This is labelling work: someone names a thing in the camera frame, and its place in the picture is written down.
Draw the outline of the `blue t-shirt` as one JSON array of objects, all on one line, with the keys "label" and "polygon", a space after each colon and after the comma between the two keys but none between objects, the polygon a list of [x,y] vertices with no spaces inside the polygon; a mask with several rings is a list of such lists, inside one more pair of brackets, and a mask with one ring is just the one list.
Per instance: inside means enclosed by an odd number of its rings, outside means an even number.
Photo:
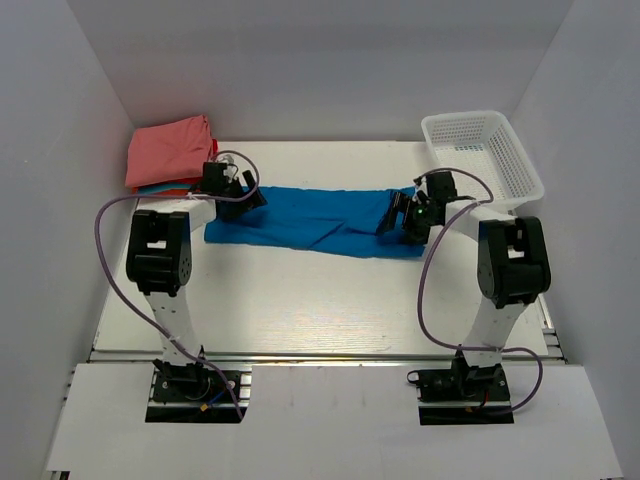
[{"label": "blue t-shirt", "polygon": [[387,190],[261,189],[267,204],[239,218],[206,225],[209,244],[245,244],[355,258],[413,259],[422,245],[403,241],[396,228],[375,234],[392,194]]}]

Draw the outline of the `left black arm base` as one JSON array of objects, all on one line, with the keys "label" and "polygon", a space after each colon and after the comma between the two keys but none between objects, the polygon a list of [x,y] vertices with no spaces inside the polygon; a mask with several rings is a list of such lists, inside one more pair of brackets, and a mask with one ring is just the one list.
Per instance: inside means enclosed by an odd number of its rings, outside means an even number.
[{"label": "left black arm base", "polygon": [[215,371],[199,363],[153,361],[145,422],[152,424],[239,424],[230,390]]}]

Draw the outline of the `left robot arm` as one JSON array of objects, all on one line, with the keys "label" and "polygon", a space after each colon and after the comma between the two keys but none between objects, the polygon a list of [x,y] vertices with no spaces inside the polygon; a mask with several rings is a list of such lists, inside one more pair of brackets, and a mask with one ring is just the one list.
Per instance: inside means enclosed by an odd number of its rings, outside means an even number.
[{"label": "left robot arm", "polygon": [[193,270],[192,233],[218,218],[236,219],[265,204],[252,171],[240,171],[233,152],[225,150],[221,158],[203,164],[202,179],[187,196],[149,198],[133,214],[126,274],[160,328],[163,361],[185,366],[176,384],[188,398],[205,396],[212,378],[193,364],[204,353],[186,295]]}]

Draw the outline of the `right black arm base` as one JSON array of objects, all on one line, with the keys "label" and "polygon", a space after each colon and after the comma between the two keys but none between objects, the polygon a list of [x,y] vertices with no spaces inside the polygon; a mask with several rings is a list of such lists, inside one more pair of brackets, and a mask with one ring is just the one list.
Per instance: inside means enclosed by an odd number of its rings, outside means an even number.
[{"label": "right black arm base", "polygon": [[511,395],[501,364],[471,367],[463,355],[446,369],[412,370],[422,426],[506,425],[514,422]]}]

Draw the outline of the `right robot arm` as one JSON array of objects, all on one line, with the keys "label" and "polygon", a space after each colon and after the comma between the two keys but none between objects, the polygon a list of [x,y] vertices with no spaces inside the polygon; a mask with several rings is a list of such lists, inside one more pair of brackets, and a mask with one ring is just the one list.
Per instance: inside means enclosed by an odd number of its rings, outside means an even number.
[{"label": "right robot arm", "polygon": [[[425,245],[431,229],[440,232],[432,241],[418,286],[417,317],[422,333],[432,343],[462,355],[466,364],[453,371],[451,384],[461,397],[472,399],[484,391],[484,369],[498,365],[504,353],[523,352],[525,347],[506,346],[511,332],[529,305],[551,284],[551,269],[541,221],[516,217],[490,208],[495,196],[478,176],[454,167],[427,171],[414,179],[411,194],[395,190],[376,234],[396,228],[401,217],[403,242]],[[482,294],[471,330],[460,344],[436,338],[424,317],[427,274],[446,233],[455,230],[477,245],[476,276]]]}]

